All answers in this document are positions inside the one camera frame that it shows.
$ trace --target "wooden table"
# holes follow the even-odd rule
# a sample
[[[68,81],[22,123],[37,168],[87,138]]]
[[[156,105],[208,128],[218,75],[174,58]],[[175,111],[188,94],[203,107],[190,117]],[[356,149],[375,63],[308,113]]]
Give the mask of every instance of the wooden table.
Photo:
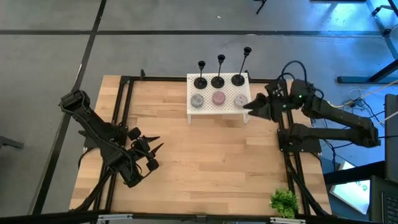
[[[103,78],[95,111],[105,121],[111,121],[119,80],[116,75]],[[243,124],[240,115],[197,116],[188,124],[186,85],[134,82],[127,124],[130,129],[139,127],[146,136],[160,136],[152,146],[164,145],[156,157],[160,167],[137,186],[129,189],[118,175],[111,211],[277,215],[269,206],[270,197],[276,189],[287,188],[278,124],[255,117]],[[250,84],[250,88],[253,99],[256,93],[265,93],[264,84]],[[300,111],[293,115],[295,122],[310,125]],[[331,213],[319,160],[309,153],[300,155],[306,186]],[[101,163],[98,149],[83,158],[70,208],[79,206],[97,184]],[[143,169],[145,163],[139,161]],[[107,192],[105,186],[100,208]]]

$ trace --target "gray floor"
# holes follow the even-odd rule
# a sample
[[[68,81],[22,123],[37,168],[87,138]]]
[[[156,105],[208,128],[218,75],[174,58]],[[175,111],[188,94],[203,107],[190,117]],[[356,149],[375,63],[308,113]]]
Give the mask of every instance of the gray floor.
[[[378,30],[365,3],[268,0],[256,16],[258,2],[199,2],[108,0],[99,29]],[[0,29],[91,30],[99,5],[98,0],[0,0]],[[388,10],[382,10],[379,16],[386,27],[398,21]],[[398,33],[393,32],[391,39],[398,43]],[[29,213],[62,117],[59,99],[75,81],[87,41],[87,35],[0,35],[0,135],[25,142],[22,151],[10,147],[0,151],[0,217]],[[234,72],[239,70],[245,46],[253,49],[245,65],[252,77],[274,78],[288,61],[301,60],[307,67],[308,80],[335,105],[347,100],[348,92],[355,88],[337,85],[337,76],[372,75],[394,59],[381,36],[101,35],[95,39],[81,89],[87,91],[94,107],[103,75],[138,75],[143,68],[148,76],[184,76],[198,70],[199,60],[206,61],[203,72],[215,72],[218,54],[226,55],[223,71]],[[289,70],[302,77],[299,67]],[[375,90],[379,86],[360,87]],[[397,93],[397,88],[380,93]],[[384,110],[382,97],[366,98],[375,113]],[[370,116],[366,110],[354,112]],[[317,121],[314,125],[324,124]],[[338,127],[332,122],[328,126]],[[383,135],[383,128],[378,128]],[[77,133],[79,129],[71,121],[45,213],[68,210],[84,141]],[[360,166],[383,160],[384,145],[372,149],[350,146],[337,153]],[[323,147],[323,157],[331,159],[327,147]]]

